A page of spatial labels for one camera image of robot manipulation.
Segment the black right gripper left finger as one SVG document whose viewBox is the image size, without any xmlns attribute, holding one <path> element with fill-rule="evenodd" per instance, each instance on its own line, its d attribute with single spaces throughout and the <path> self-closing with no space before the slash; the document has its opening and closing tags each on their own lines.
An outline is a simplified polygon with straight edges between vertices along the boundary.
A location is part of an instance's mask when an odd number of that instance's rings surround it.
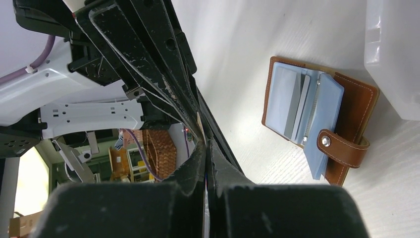
<svg viewBox="0 0 420 238">
<path fill-rule="evenodd" d="M 50 196 L 35 238 L 201 238 L 206 148 L 162 182 L 67 183 Z"/>
</svg>

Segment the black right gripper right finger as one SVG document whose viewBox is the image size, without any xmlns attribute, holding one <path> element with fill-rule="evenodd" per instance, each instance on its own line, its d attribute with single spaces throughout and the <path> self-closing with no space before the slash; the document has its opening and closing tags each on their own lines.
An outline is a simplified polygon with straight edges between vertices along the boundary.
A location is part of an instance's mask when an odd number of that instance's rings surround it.
<svg viewBox="0 0 420 238">
<path fill-rule="evenodd" d="M 366 238 L 348 192 L 330 185 L 255 184 L 207 144 L 212 238 Z"/>
</svg>

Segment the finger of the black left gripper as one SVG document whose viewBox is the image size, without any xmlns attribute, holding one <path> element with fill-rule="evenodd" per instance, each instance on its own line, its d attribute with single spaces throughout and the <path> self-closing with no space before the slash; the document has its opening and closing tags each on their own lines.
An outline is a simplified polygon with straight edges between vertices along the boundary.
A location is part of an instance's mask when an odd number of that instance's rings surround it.
<svg viewBox="0 0 420 238">
<path fill-rule="evenodd" d="M 216 174 L 216 170 L 229 168 L 230 175 L 236 173 L 243 174 L 243 171 L 235 158 L 228 142 L 226 141 L 222 131 L 220 130 L 214 116 L 212 115 L 207 103 L 205 102 L 200 90 L 196 85 L 196 80 L 193 74 L 197 72 L 196 62 L 193 53 L 190 49 L 187 37 L 183 32 L 179 23 L 176 10 L 171 0 L 163 1 L 164 7 L 167 11 L 171 26 L 174 29 L 176 36 L 176 45 L 182 56 L 183 65 L 186 70 L 187 78 L 178 84 L 182 89 L 189 90 L 197 102 L 200 117 L 202 120 L 204 132 L 207 139 L 207 155 L 206 155 L 206 174 Z"/>
</svg>

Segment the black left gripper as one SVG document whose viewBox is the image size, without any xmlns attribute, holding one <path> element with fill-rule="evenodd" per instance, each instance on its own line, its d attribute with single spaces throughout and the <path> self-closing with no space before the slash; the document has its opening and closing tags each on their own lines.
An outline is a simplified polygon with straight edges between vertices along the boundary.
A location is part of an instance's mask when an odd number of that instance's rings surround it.
<svg viewBox="0 0 420 238">
<path fill-rule="evenodd" d="M 92 0 L 75 12 L 85 35 L 60 0 L 15 0 L 13 7 L 21 27 L 48 36 L 13 81 L 13 100 L 24 104 L 13 121 L 50 103 L 126 100 L 124 81 L 203 139 L 195 66 L 171 1 Z"/>
</svg>

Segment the gold credit card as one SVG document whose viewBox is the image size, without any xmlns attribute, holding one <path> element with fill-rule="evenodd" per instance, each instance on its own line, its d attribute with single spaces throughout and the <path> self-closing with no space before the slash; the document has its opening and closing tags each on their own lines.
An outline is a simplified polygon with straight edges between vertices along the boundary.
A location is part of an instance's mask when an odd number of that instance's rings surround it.
<svg viewBox="0 0 420 238">
<path fill-rule="evenodd" d="M 199 126 L 199 129 L 200 129 L 200 132 L 201 132 L 201 135 L 202 135 L 202 141 L 207 146 L 207 139 L 206 139 L 206 135 L 205 135 L 205 132 L 204 132 L 204 128 L 203 128 L 203 124 L 202 124 L 202 120 L 201 120 L 199 112 L 197 112 L 197 124 Z"/>
</svg>

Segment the brown leather card holder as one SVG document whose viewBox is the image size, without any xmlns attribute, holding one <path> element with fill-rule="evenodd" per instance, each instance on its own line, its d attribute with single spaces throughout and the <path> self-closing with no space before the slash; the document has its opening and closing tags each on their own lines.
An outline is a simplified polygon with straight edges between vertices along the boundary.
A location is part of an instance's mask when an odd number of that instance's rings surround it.
<svg viewBox="0 0 420 238">
<path fill-rule="evenodd" d="M 295 139 L 284 135 L 296 76 L 310 77 Z M 273 56 L 264 96 L 262 124 L 302 148 L 312 178 L 342 186 L 349 169 L 360 167 L 369 142 L 364 132 L 379 89 L 332 68 Z"/>
</svg>

